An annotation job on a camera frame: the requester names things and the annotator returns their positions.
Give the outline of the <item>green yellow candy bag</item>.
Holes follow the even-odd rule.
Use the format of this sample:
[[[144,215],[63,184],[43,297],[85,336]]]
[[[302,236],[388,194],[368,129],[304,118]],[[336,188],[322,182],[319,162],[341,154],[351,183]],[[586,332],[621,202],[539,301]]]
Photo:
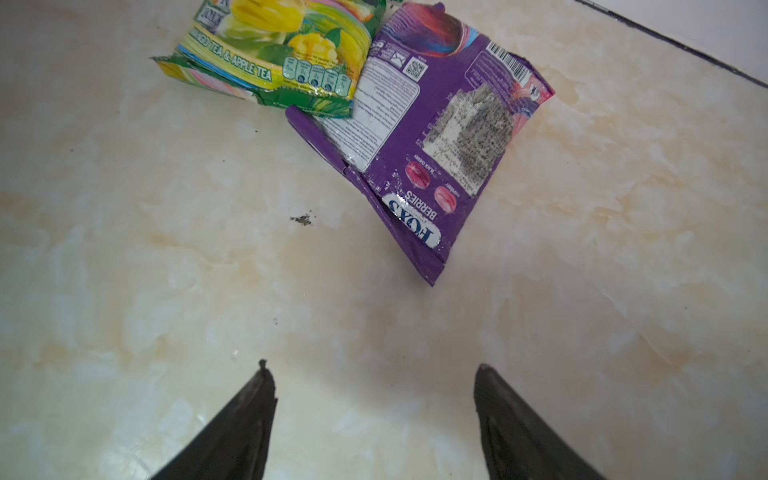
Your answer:
[[[205,1],[169,56],[169,78],[319,117],[348,118],[384,1]]]

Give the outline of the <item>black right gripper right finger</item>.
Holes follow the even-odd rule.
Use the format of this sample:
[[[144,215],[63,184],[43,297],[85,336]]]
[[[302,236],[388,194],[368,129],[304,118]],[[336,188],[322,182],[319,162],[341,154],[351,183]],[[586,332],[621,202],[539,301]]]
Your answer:
[[[491,479],[601,479],[488,364],[479,366],[474,401]]]

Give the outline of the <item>purple candy bag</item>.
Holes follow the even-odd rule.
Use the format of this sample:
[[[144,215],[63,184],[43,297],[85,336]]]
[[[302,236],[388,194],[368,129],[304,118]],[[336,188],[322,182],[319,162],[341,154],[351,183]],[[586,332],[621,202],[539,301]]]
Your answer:
[[[527,59],[442,4],[407,3],[375,36],[350,117],[286,117],[434,284],[507,147],[553,95]]]

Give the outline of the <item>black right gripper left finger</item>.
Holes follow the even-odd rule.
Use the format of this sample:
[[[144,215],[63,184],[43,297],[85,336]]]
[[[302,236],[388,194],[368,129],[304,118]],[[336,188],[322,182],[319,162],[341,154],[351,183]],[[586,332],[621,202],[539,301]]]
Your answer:
[[[262,359],[248,382],[153,478],[261,479],[277,402],[274,377]]]

